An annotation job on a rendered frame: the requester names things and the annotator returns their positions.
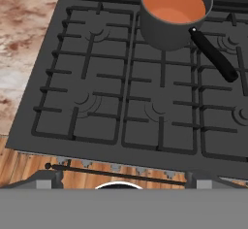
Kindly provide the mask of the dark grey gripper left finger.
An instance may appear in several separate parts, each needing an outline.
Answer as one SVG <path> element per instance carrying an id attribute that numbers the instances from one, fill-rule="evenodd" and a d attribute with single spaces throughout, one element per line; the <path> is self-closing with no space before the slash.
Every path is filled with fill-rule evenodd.
<path id="1" fill-rule="evenodd" d="M 63 178 L 62 171 L 40 170 L 28 179 L 4 185 L 2 189 L 63 189 Z"/>

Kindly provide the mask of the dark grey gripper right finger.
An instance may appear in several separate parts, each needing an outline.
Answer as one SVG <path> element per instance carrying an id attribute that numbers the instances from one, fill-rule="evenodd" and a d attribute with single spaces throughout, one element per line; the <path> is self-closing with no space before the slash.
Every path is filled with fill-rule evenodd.
<path id="1" fill-rule="evenodd" d="M 185 187 L 190 189 L 248 189 L 248 180 L 219 178 L 203 171 L 188 171 L 185 179 Z"/>

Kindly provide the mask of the orange red marinara sauce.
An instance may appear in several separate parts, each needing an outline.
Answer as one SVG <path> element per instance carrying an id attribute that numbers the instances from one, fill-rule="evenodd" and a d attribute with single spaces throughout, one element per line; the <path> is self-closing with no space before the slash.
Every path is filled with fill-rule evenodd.
<path id="1" fill-rule="evenodd" d="M 202 0 L 143 0 L 155 17 L 172 23 L 190 23 L 205 16 Z"/>

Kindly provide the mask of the black round thing, white rim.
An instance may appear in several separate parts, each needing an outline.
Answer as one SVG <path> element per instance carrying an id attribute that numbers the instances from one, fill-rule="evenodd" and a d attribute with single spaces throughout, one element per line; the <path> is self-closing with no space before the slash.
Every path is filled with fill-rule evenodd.
<path id="1" fill-rule="evenodd" d="M 110 181 L 97 186 L 97 189 L 140 189 L 140 186 L 127 181 Z"/>

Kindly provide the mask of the dark grey gas hob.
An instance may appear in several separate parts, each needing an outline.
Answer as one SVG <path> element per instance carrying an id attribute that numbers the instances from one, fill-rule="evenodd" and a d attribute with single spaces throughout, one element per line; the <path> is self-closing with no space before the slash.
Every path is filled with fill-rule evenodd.
<path id="1" fill-rule="evenodd" d="M 62 20 L 66 18 L 66 8 L 70 5 L 92 4 L 94 2 L 108 3 L 113 8 L 127 9 L 134 12 L 131 40 L 134 37 L 135 21 L 140 21 L 140 0 L 58 0 L 50 25 L 47 29 L 45 39 L 38 54 L 36 63 L 32 70 L 28 84 L 20 101 L 15 115 L 7 145 L 9 148 L 29 153 L 54 155 L 65 159 L 84 159 L 115 164 L 131 165 L 143 168 L 170 170 L 179 172 L 203 171 L 219 177 L 248 180 L 248 162 L 224 160 L 211 158 L 203 153 L 201 144 L 201 123 L 200 103 L 198 84 L 198 63 L 197 55 L 201 53 L 196 46 L 188 45 L 183 49 L 168 52 L 168 59 L 172 60 L 179 52 L 180 59 L 184 58 L 186 49 L 193 54 L 193 61 L 196 65 L 196 83 L 198 85 L 197 102 L 199 104 L 197 119 L 200 126 L 198 131 L 198 151 L 195 155 L 182 155 L 174 153 L 143 151 L 132 148 L 125 148 L 121 143 L 123 126 L 123 114 L 125 112 L 126 84 L 129 76 L 129 63 L 132 48 L 129 49 L 127 63 L 127 74 L 125 81 L 125 93 L 118 132 L 118 141 L 114 145 L 80 144 L 68 140 L 49 139 L 34 136 L 32 126 L 36 112 L 34 108 L 39 105 L 42 98 L 40 87 L 47 81 L 46 69 L 51 66 L 52 51 L 58 46 L 57 35 L 62 31 Z M 236 14 L 248 16 L 248 0 L 214 0 L 213 10 L 206 19 L 214 14 Z"/>

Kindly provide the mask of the black hob grate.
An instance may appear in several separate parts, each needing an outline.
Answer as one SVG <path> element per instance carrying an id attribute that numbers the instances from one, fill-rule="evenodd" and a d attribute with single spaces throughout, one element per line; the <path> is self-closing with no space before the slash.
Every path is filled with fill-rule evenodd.
<path id="1" fill-rule="evenodd" d="M 121 143 L 143 151 L 195 155 L 198 151 L 198 85 L 193 54 L 149 46 L 135 21 L 126 84 Z"/>
<path id="2" fill-rule="evenodd" d="M 51 53 L 32 134 L 80 144 L 118 141 L 134 12 L 70 5 Z"/>
<path id="3" fill-rule="evenodd" d="M 197 55 L 201 147 L 211 158 L 248 162 L 248 16 L 214 14 L 202 29 L 238 73 L 227 82 Z"/>

